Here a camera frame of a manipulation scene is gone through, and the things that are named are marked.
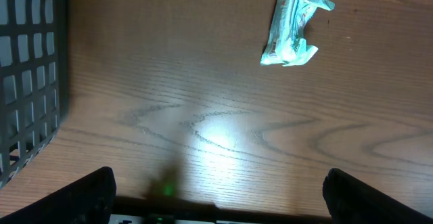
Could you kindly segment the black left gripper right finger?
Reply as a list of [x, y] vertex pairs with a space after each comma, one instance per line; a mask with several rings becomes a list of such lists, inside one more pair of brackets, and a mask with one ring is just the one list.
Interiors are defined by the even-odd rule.
[[333, 223], [432, 224], [432, 218], [337, 168], [329, 170], [322, 193]]

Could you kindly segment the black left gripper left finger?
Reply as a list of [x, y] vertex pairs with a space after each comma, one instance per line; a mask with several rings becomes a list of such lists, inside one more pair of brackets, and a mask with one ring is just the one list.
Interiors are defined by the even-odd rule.
[[109, 223], [116, 182], [102, 167], [43, 199], [1, 218], [1, 224]]

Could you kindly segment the mint green snack packet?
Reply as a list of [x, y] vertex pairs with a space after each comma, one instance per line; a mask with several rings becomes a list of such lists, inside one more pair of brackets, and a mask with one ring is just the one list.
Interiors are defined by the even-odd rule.
[[317, 9], [332, 11], [330, 0], [277, 0], [267, 46], [260, 59], [263, 66], [301, 66], [318, 51], [304, 38], [304, 27]]

